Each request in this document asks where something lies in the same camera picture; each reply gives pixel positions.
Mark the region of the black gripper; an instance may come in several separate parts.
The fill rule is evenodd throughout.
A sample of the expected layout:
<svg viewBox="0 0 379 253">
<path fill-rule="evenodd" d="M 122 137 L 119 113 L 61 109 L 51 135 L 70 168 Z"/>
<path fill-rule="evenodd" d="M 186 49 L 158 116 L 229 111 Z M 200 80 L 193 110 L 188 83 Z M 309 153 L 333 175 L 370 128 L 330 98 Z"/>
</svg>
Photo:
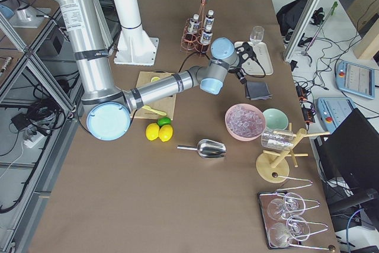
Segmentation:
<svg viewBox="0 0 379 253">
<path fill-rule="evenodd" d="M 234 74 L 241 84 L 244 84 L 247 82 L 247 79 L 245 78 L 244 73 L 241 70 L 241 68 L 230 69 L 229 72 Z"/>
</svg>

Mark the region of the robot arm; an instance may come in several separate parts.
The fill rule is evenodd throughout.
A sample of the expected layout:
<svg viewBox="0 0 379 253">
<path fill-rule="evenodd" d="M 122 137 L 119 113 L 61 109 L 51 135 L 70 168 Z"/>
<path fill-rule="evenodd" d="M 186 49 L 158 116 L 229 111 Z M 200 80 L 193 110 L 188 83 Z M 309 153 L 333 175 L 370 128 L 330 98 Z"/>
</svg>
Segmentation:
<svg viewBox="0 0 379 253">
<path fill-rule="evenodd" d="M 241 66 L 242 57 L 227 38 L 211 45 L 210 63 L 130 90 L 122 90 L 113 80 L 108 50 L 102 36 L 100 15 L 95 0 L 55 0 L 62 12 L 73 54 L 81 76 L 82 104 L 87 128 L 100 140 L 122 137 L 131 124 L 130 114 L 147 103 L 199 86 L 218 94 L 226 75 Z M 117 58 L 137 65 L 152 65 L 157 40 L 142 27 L 137 0 L 114 0 L 121 24 Z"/>
</svg>

